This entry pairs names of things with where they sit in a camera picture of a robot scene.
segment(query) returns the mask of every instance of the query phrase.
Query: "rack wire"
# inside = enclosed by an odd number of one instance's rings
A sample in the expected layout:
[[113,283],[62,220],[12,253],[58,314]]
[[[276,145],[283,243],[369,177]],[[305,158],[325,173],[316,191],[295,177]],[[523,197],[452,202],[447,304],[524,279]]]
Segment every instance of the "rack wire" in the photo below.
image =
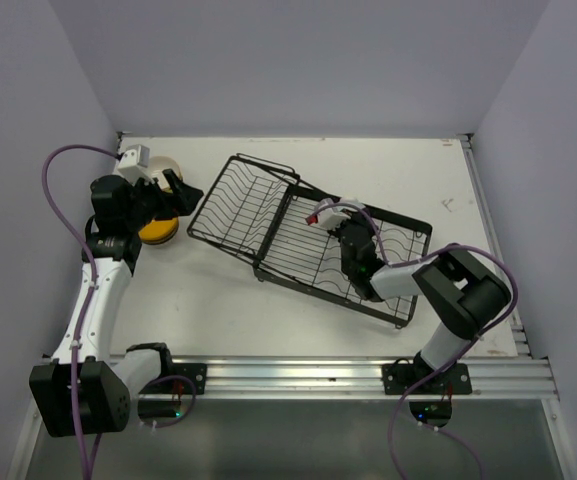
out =
[[[341,272],[338,240],[306,224],[305,218],[324,198],[339,200],[301,180],[290,167],[237,154],[226,162],[188,234],[251,264],[260,280],[404,327],[412,319],[416,298],[362,300]],[[367,208],[390,261],[412,260],[428,252],[429,224]]]

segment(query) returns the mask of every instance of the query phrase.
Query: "white table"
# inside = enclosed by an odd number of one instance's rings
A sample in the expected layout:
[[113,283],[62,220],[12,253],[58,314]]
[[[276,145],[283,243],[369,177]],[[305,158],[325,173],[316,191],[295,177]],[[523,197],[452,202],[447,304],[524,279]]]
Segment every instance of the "white table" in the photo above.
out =
[[[175,159],[184,180],[208,191],[226,160],[247,153],[290,165],[322,189],[433,226],[430,250],[449,242],[489,250],[461,144],[440,139],[138,138],[151,156]],[[423,298],[410,325],[376,318],[268,282],[248,265],[188,238],[190,218],[169,243],[141,251],[123,299],[111,352],[166,342],[173,355],[412,356],[438,318]],[[490,332],[471,356],[516,356],[510,326]]]

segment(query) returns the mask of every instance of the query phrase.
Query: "metal frame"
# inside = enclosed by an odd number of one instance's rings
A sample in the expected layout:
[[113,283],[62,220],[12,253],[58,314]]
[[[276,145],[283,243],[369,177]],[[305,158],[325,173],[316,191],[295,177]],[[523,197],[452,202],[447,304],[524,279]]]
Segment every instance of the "metal frame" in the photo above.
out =
[[[491,251],[501,258],[490,211],[482,191],[469,136],[461,136],[464,158],[477,198]],[[548,360],[535,360],[519,316],[511,318],[519,356],[512,358],[464,359],[473,394],[459,401],[541,400],[559,464],[566,480],[577,480],[577,463],[559,411],[557,389]],[[277,357],[175,357],[175,363],[202,362],[208,366],[204,400],[379,400],[386,396],[381,383],[381,365],[395,358],[277,358]],[[159,399],[161,395],[148,395]],[[414,395],[434,400],[436,396]],[[31,401],[13,457],[8,480],[25,478],[37,441],[41,417]]]

